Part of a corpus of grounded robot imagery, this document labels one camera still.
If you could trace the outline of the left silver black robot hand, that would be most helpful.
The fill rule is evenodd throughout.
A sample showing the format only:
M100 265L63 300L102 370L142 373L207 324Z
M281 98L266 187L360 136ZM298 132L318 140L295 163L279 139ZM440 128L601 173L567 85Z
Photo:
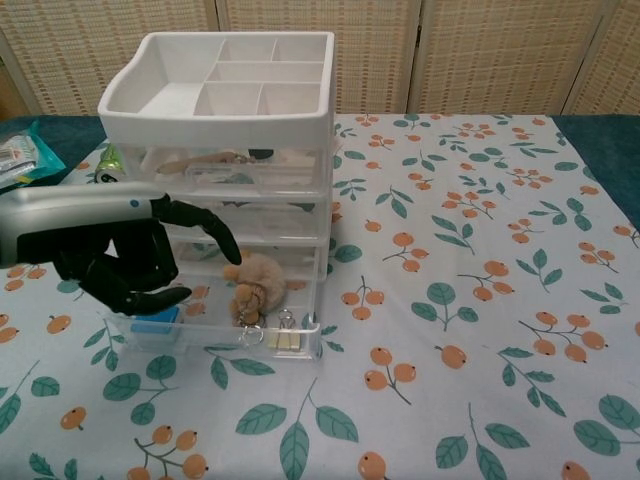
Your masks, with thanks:
M63 280L115 313L153 315L188 298L178 275L168 224L200 227L226 259L240 249L212 211L146 182L38 186L1 196L1 265L51 263Z

